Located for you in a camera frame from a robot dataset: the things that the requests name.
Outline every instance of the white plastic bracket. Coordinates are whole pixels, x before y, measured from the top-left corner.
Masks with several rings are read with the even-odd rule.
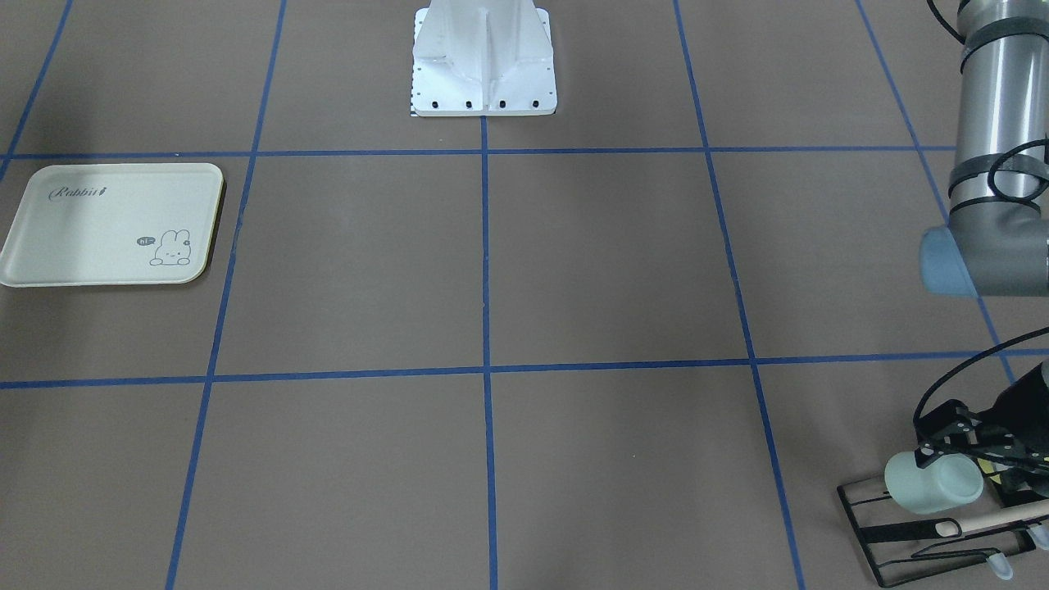
[[[532,0],[432,0],[415,13],[411,112],[521,117],[557,108],[550,14]]]

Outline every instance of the rectangular tray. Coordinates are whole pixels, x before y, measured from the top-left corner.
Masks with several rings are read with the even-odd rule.
[[[22,195],[0,283],[189,282],[208,262],[222,183],[212,164],[48,166]]]

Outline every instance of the black wire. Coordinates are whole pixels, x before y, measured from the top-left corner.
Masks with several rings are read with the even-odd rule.
[[[990,189],[990,192],[994,193],[994,196],[1001,198],[1002,201],[1007,201],[1010,203],[1030,203],[1031,201],[1034,201],[1035,198],[1042,196],[1042,193],[1044,193],[1046,189],[1049,188],[1049,182],[1046,182],[1045,178],[1039,178],[1039,186],[1037,188],[1034,189],[1034,192],[1032,192],[1031,194],[1027,194],[1024,196],[1012,196],[1009,194],[1005,194],[1004,192],[1002,192],[1002,189],[998,188],[998,183],[994,181],[994,174],[1001,172],[1002,167],[1005,166],[1005,163],[1008,162],[1009,159],[1012,157],[1013,155],[1016,155],[1018,153],[1027,149],[1031,149],[1034,147],[1042,147],[1046,145],[1049,145],[1049,138],[1046,138],[1044,140],[1034,140],[1033,142],[1027,142],[1026,144],[1020,144],[1019,146],[1010,149],[1009,151],[999,156],[999,159],[994,161],[994,164],[991,165],[990,170],[988,171],[987,174],[987,188]]]
[[[936,21],[940,23],[940,26],[942,26],[944,30],[949,33],[951,37],[957,39],[959,43],[964,45],[965,38],[962,37],[960,33],[955,30],[955,27],[950,26],[950,23],[947,22],[947,19],[943,18],[943,15],[940,14],[940,8],[936,7],[936,2],[934,2],[933,0],[925,0],[925,3],[928,4],[928,9],[933,10],[933,16],[936,17]]]
[[[997,346],[991,346],[990,349],[987,349],[986,351],[984,351],[984,352],[982,352],[982,353],[980,353],[978,355],[975,355],[972,357],[969,357],[968,359],[965,359],[964,361],[962,361],[961,363],[959,363],[958,366],[951,368],[946,374],[944,374],[943,377],[940,377],[939,379],[937,379],[936,383],[933,383],[933,386],[930,386],[928,389],[925,391],[925,395],[923,395],[922,398],[921,398],[921,401],[918,402],[918,407],[915,408],[914,427],[915,427],[915,434],[918,435],[918,444],[924,445],[925,443],[932,443],[933,444],[933,448],[935,448],[936,450],[943,450],[943,451],[946,451],[946,452],[961,452],[961,454],[964,454],[964,455],[968,455],[969,457],[976,457],[978,459],[983,459],[985,461],[990,461],[992,463],[998,463],[1000,465],[1007,465],[1009,467],[1023,467],[1023,468],[1027,468],[1027,469],[1034,468],[1034,469],[1037,469],[1037,470],[1049,469],[1049,463],[1046,463],[1044,461],[1033,461],[1033,460],[1026,460],[1026,459],[1025,460],[1013,460],[1013,459],[1008,459],[1008,458],[1005,458],[1005,457],[997,457],[997,456],[992,456],[992,455],[987,455],[985,452],[975,451],[975,450],[971,450],[971,449],[965,449],[965,448],[958,447],[958,446],[955,446],[955,445],[951,445],[951,444],[947,444],[947,443],[944,443],[944,442],[933,441],[929,438],[928,435],[926,435],[925,433],[922,433],[922,430],[921,430],[921,415],[925,412],[925,404],[928,403],[928,400],[929,400],[929,398],[933,397],[933,394],[935,394],[937,391],[939,391],[939,388],[942,387],[947,381],[950,381],[959,373],[965,371],[969,366],[972,366],[973,364],[982,361],[983,359],[985,359],[985,358],[987,358],[989,356],[993,356],[993,355],[996,355],[996,354],[998,354],[998,353],[1000,353],[1000,352],[1002,352],[1002,351],[1004,351],[1006,349],[1009,349],[1011,346],[1015,346],[1016,344],[1020,344],[1021,342],[1026,342],[1028,340],[1032,340],[1034,338],[1037,338],[1039,336],[1045,336],[1046,334],[1049,334],[1049,325],[1047,325],[1046,328],[1043,328],[1041,330],[1035,330],[1033,332],[1028,332],[1027,334],[1023,334],[1021,336],[1016,336],[1015,338],[1013,338],[1011,340],[1006,340],[1005,342],[1002,342],[1001,344],[998,344]]]

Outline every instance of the blue end cap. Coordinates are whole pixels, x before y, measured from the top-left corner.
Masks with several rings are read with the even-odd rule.
[[[946,227],[933,228],[921,238],[921,279],[929,293],[955,297],[979,296],[962,251]]]

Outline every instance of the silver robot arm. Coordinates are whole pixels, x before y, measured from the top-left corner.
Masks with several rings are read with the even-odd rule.
[[[962,0],[958,33],[950,218],[922,239],[922,278],[942,295],[1049,295],[1049,1]]]

